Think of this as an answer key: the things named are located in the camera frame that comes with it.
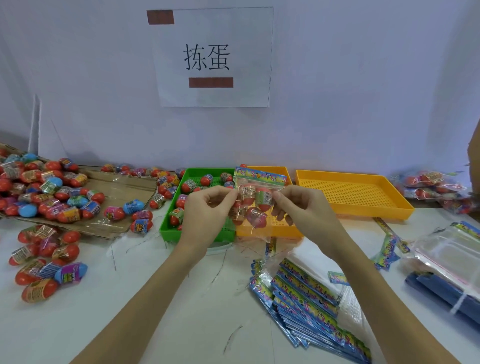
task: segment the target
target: paper sign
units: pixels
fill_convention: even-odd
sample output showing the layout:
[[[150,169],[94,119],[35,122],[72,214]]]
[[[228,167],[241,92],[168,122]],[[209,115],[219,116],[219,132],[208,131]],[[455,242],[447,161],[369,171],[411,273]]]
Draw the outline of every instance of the paper sign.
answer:
[[[161,105],[269,106],[273,8],[147,11]]]

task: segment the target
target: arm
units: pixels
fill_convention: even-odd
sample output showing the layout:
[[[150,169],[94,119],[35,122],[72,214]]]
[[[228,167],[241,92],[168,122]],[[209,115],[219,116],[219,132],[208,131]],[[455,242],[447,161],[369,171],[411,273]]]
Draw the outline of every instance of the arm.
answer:
[[[342,268],[389,363],[458,363],[393,292],[345,231],[321,191],[292,185],[275,192],[274,199],[272,215],[282,220],[288,214],[286,222],[295,222]]]
[[[219,186],[189,196],[182,236],[172,254],[71,364],[140,361],[173,296],[225,224],[237,194]]]

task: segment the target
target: forearm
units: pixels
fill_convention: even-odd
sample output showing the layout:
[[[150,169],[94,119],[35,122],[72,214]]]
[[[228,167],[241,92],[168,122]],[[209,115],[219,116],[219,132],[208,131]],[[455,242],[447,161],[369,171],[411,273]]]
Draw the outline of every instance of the forearm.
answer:
[[[148,282],[71,364],[138,363],[196,261],[175,249]]]
[[[458,363],[421,324],[353,242],[337,263],[346,275],[388,363]]]

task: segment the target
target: tabletop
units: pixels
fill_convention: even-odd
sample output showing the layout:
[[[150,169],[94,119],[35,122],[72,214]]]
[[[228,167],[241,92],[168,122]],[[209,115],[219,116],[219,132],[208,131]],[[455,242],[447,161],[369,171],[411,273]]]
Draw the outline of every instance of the tabletop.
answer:
[[[154,213],[154,228],[146,236],[131,232],[114,242],[84,238],[79,261],[89,266],[78,286],[61,288],[49,300],[27,304],[14,283],[17,268],[8,265],[20,247],[17,235],[31,226],[0,220],[0,340],[1,362],[69,363],[138,292],[171,251],[158,228],[167,211]],[[480,225],[469,217],[462,217]],[[389,225],[405,240],[413,240],[459,221],[441,209],[419,208],[406,222]],[[354,240],[376,231],[367,218],[342,217]],[[316,347],[294,348],[258,300],[248,290],[253,259],[264,256],[262,242],[237,242],[207,255],[181,285],[141,361],[149,363],[349,363]],[[404,283],[406,273],[395,263],[385,280],[423,325],[460,362],[480,356],[480,333],[447,305],[431,301]]]

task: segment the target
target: empty yellow tray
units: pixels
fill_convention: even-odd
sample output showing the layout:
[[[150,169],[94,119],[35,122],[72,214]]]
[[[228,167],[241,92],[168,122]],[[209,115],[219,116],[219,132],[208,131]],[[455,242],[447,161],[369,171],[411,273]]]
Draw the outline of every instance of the empty yellow tray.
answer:
[[[407,220],[414,211],[384,176],[297,170],[297,185],[322,190],[340,215]]]
[[[287,176],[287,186],[292,184],[292,179],[288,174],[288,169],[286,167],[258,167],[258,166],[248,166],[248,168],[252,168],[253,170],[262,170],[264,172],[281,174],[283,176]],[[289,226],[285,220],[277,221],[275,217],[271,216],[270,213],[272,210],[267,212],[268,220],[267,220],[267,228],[265,229],[257,229],[254,232],[255,236],[263,236],[262,232],[265,232],[264,236],[275,236],[278,238],[301,238],[303,235],[297,229],[296,226]],[[237,226],[237,236],[252,236],[252,226],[250,223],[245,220],[241,226]]]

